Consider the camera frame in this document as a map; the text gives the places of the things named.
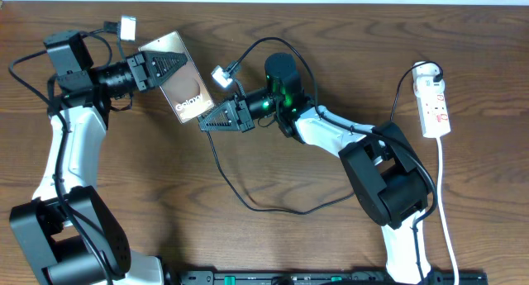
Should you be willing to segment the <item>Galaxy S25 Ultra smartphone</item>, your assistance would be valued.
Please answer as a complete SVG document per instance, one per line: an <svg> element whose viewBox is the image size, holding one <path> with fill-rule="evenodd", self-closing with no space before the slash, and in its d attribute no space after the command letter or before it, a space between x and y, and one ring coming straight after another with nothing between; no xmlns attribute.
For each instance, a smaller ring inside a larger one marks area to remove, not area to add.
<svg viewBox="0 0 529 285"><path fill-rule="evenodd" d="M211 110L215 103L177 31L139 47L140 51L184 54L187 61L161 85L161 91L183 124Z"/></svg>

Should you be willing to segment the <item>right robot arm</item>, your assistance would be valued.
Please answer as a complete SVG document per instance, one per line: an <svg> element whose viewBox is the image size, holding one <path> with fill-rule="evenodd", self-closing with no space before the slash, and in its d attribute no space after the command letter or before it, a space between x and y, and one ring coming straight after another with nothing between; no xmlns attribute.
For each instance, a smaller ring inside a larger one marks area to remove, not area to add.
<svg viewBox="0 0 529 285"><path fill-rule="evenodd" d="M291 54L272 54L264 66L265 87L234 93L200 116L201 131L246 132L271 116L286 137L335 155L359 204L382 229L389 277L397 283L428 283L431 265L422 222L436 209L436 188L400 128L391 121L355 123L317 104L305 93Z"/></svg>

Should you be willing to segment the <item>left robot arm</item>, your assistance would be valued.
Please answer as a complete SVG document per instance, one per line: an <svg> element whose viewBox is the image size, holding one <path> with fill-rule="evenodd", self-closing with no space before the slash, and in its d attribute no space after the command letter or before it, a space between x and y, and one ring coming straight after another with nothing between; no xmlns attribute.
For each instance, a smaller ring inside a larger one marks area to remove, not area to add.
<svg viewBox="0 0 529 285"><path fill-rule="evenodd" d="M84 37L62 31L45 39L55 73L42 99L53 139L41 183L28 203L13 207L10 227L40 284L177 284L160 257L130 248L97 178L112 101L161 86L187 57L140 51L95 66Z"/></svg>

